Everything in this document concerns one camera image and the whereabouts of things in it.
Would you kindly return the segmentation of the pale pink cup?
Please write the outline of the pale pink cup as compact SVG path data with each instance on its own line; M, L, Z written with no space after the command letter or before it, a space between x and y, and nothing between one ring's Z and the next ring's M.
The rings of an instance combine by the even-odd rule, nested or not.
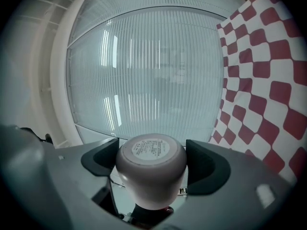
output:
M182 184L187 154L180 142L163 134L126 141L116 156L116 170L136 205L160 210L172 204Z

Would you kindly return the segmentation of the white window blind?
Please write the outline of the white window blind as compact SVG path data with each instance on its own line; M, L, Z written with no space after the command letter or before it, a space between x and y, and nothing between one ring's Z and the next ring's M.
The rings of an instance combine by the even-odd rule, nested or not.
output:
M82 142L149 133L208 141L222 95L222 21L199 9L146 8L71 43L67 92Z

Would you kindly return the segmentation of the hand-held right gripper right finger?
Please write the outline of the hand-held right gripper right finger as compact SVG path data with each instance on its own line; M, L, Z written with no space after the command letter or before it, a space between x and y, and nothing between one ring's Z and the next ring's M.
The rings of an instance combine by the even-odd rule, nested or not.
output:
M186 141L188 195L154 230L258 230L284 204L291 185L260 159Z

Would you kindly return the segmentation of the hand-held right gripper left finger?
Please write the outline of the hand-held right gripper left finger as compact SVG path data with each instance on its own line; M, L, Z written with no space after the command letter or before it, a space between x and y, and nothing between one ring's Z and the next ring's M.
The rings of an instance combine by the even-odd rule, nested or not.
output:
M0 179L34 230L119 228L110 174L116 138L56 149L27 130L0 126Z

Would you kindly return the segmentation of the red white checkered tablecloth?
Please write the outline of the red white checkered tablecloth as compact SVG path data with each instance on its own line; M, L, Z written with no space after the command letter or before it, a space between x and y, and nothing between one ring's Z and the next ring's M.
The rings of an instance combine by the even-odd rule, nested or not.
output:
M281 0L247 0L217 29L224 78L209 142L296 183L307 162L307 42Z

